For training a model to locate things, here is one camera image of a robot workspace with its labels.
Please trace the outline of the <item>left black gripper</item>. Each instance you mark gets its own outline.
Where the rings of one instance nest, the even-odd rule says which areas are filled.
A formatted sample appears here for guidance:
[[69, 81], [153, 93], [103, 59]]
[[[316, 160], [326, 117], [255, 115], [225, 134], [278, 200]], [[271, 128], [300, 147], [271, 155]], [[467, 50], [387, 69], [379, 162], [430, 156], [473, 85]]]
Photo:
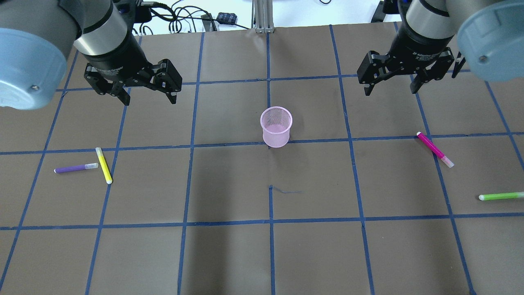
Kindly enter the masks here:
[[87, 55], [86, 59], [84, 79], [98, 94], [109, 93], [129, 106], [131, 97], [124, 87], [144, 86], [165, 93], [170, 103], [176, 104], [177, 93], [182, 89], [180, 73], [169, 59], [155, 65], [149, 62], [135, 37], [126, 36], [113, 51]]

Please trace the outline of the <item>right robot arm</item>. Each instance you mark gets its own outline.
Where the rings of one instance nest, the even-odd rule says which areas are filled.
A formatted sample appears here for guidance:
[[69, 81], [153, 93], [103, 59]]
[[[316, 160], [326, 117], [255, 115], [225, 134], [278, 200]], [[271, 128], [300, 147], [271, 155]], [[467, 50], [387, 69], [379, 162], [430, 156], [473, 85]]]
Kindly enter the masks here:
[[388, 53], [368, 52], [357, 70], [366, 96], [395, 75], [413, 75], [415, 94], [464, 64], [486, 82], [524, 75], [522, 0], [385, 0], [382, 10], [402, 22]]

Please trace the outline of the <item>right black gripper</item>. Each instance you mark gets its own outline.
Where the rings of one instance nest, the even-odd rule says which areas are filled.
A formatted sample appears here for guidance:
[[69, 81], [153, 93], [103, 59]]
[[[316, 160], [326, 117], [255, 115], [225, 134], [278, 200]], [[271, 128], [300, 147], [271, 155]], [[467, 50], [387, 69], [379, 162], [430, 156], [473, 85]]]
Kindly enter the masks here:
[[370, 50], [357, 69], [365, 96], [370, 96], [376, 84], [395, 75], [414, 75], [412, 94], [432, 80], [441, 80], [450, 69], [454, 56], [448, 44], [451, 38], [417, 41], [408, 35], [397, 35], [387, 54]]

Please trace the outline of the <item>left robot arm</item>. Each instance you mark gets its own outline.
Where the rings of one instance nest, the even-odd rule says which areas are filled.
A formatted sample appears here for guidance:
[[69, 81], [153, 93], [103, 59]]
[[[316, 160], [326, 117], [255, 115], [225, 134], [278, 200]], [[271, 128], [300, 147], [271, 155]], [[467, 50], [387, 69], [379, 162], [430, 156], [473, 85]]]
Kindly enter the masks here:
[[156, 65], [133, 36], [149, 22], [142, 0], [2, 0], [0, 6], [0, 105], [19, 110], [46, 106], [65, 77], [72, 48], [88, 61], [84, 78], [99, 95], [130, 103], [128, 86], [163, 92], [176, 103], [182, 77], [168, 59]]

